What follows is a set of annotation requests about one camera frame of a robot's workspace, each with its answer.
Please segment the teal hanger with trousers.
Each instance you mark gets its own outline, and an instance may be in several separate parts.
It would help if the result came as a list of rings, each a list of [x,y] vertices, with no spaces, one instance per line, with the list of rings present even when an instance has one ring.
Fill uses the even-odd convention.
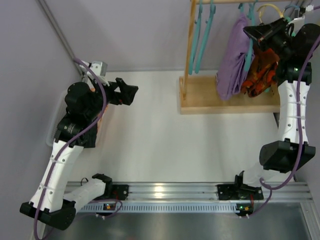
[[[258,1],[254,0],[253,3],[248,3],[249,5],[249,10],[248,10],[248,14],[246,15],[247,18],[251,21],[251,26],[255,26],[256,25],[256,20],[255,20],[255,13],[254,13],[254,9],[255,9],[255,5]],[[245,61],[244,61],[244,66],[243,66],[243,70],[245,72],[248,72],[250,69],[250,66],[252,64],[252,60],[253,60],[253,40],[250,39],[249,40],[249,47],[248,47],[248,51],[245,57]]]

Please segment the purple trousers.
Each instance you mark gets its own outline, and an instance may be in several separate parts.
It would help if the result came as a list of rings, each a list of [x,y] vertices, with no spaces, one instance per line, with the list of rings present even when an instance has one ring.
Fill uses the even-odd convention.
[[[232,27],[227,48],[216,74],[216,90],[223,101],[240,93],[248,75],[245,62],[250,48],[250,38],[243,31],[247,25],[248,19],[241,13]]]

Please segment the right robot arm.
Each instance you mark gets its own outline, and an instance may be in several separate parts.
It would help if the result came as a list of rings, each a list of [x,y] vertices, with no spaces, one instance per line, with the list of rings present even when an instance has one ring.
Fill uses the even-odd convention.
[[[269,24],[244,27],[244,33],[260,50],[273,50],[279,56],[275,71],[280,99],[278,139],[262,146],[259,163],[235,176],[241,192],[261,193],[270,189],[266,181],[276,173],[289,173],[277,186],[284,187],[296,171],[311,160],[316,148],[309,145],[306,133],[307,96],[312,83],[310,59],[320,44],[320,27],[304,24],[292,36],[294,24],[280,18]]]

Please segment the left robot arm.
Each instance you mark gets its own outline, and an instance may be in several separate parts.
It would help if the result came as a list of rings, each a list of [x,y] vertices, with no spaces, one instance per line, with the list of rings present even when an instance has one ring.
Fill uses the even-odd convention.
[[[65,193],[69,175],[80,153],[95,148],[99,116],[109,104],[131,105],[138,86],[122,78],[91,90],[85,82],[72,84],[64,98],[66,114],[57,125],[51,157],[39,187],[20,212],[58,230],[66,230],[89,202],[116,196],[112,178],[96,173],[87,183]]]

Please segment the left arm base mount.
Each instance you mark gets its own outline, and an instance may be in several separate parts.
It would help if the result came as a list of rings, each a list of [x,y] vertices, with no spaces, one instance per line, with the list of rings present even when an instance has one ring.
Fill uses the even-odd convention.
[[[129,185],[127,184],[108,184],[105,187],[102,199],[116,199],[124,201],[129,195]]]

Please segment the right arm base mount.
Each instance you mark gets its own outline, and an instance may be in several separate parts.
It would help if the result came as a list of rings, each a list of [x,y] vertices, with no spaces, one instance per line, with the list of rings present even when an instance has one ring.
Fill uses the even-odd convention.
[[[218,184],[218,199],[221,201],[228,200],[263,200],[264,195],[260,187],[252,187],[246,184]]]

